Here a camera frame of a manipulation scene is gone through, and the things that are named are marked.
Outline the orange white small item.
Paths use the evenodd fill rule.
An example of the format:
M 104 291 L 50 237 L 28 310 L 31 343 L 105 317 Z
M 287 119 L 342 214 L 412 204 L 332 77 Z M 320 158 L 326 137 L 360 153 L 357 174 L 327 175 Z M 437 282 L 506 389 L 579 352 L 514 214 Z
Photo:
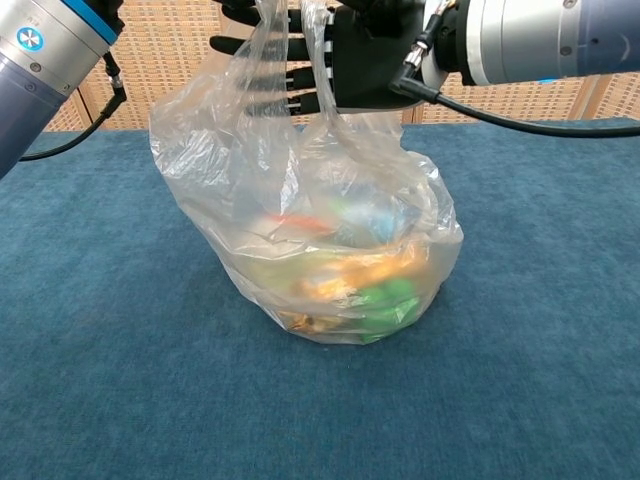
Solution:
M 332 231 L 330 225 L 312 216 L 272 215 L 271 219 L 284 226 L 303 229 L 317 234 L 326 234 Z

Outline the gold foil snack packet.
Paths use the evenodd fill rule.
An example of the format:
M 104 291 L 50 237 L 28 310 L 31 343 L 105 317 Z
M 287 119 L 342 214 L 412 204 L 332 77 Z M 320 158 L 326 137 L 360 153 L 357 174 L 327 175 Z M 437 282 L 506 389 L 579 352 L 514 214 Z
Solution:
M 397 253 L 349 255 L 318 267 L 294 283 L 294 291 L 305 300 L 323 307 L 323 312 L 285 311 L 287 328 L 304 334 L 356 334 L 360 336 L 358 291 L 393 278 L 408 278 L 419 294 L 419 275 L 428 262 L 422 248 L 410 247 Z

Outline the left black-silver robot hand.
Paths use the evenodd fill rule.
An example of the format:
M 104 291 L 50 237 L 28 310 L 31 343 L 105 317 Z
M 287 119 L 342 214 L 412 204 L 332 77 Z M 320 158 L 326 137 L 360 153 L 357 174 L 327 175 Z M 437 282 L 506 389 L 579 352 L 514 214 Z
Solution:
M 105 23 L 119 35 L 124 29 L 125 23 L 119 16 L 119 9 L 124 0 L 95 0 L 98 15 Z

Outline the woven bamboo folding screen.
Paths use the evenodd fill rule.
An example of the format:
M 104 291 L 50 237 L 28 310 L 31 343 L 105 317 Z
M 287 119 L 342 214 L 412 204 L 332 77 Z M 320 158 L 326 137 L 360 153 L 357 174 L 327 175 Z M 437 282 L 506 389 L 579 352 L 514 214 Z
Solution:
M 202 62 L 227 63 L 209 47 L 221 33 L 249 31 L 224 18 L 213 0 L 124 0 L 125 28 L 113 48 L 128 100 L 105 122 L 108 130 L 145 129 L 153 103 L 187 83 Z M 640 121 L 640 73 L 464 87 L 453 74 L 442 91 L 480 110 L 524 121 L 626 118 Z

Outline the clear plastic bag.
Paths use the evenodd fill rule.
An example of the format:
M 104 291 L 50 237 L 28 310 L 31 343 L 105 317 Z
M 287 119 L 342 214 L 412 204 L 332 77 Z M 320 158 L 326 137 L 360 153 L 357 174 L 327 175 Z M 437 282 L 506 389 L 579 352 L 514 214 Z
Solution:
M 463 241 L 453 199 L 436 165 L 403 149 L 395 115 L 337 112 L 320 67 L 323 0 L 304 0 L 302 8 L 320 114 L 296 128 L 284 98 L 286 0 L 258 0 L 257 9 L 260 23 L 224 69 L 204 66 L 152 108 L 154 161 L 243 296 L 290 333 L 364 345 L 356 334 L 289 330 L 285 311 L 325 310 L 297 294 L 294 283 L 349 255 L 419 247 L 428 262 L 417 278 L 420 318 Z M 332 231 L 284 226 L 272 215 L 317 217 Z

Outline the blue table cloth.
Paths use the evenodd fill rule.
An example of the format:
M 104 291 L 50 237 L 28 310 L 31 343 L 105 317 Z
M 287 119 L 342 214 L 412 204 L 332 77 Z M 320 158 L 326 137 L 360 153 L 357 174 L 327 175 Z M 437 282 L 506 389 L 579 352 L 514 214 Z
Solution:
M 414 327 L 283 332 L 143 131 L 0 181 L 0 480 L 640 480 L 640 139 L 409 126 L 465 241 Z

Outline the right black-silver robot hand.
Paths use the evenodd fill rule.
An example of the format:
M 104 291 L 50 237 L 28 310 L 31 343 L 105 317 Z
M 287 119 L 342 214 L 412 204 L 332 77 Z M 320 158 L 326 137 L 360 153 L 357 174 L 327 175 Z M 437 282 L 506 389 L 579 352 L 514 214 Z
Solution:
M 228 19 L 245 26 L 260 23 L 258 0 L 214 0 Z M 328 7 L 324 30 L 324 67 L 340 113 L 393 111 L 416 102 L 389 88 L 393 77 L 423 30 L 426 0 L 336 0 Z M 288 62 L 310 61 L 303 38 L 301 9 L 288 13 Z M 236 54 L 243 39 L 215 35 L 210 46 L 217 52 Z M 303 116 L 320 112 L 312 67 L 288 70 L 284 90 L 288 112 Z

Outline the green toy block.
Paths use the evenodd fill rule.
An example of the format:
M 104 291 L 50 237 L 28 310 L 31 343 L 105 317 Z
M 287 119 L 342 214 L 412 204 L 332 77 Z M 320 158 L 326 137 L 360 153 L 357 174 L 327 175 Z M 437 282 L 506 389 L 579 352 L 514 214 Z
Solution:
M 421 300 L 416 285 L 408 278 L 393 278 L 358 291 L 360 339 L 376 342 L 417 321 Z

